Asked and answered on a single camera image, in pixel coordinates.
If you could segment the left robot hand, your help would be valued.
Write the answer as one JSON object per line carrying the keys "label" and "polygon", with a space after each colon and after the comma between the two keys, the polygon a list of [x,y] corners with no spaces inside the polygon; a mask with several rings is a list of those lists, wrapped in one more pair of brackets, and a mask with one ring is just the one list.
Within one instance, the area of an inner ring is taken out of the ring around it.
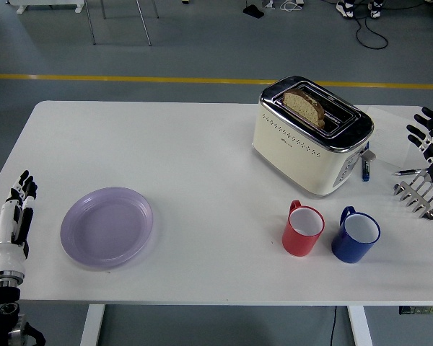
{"label": "left robot hand", "polygon": [[12,185],[0,214],[0,272],[24,273],[28,256],[27,236],[34,215],[38,186],[23,171]]}

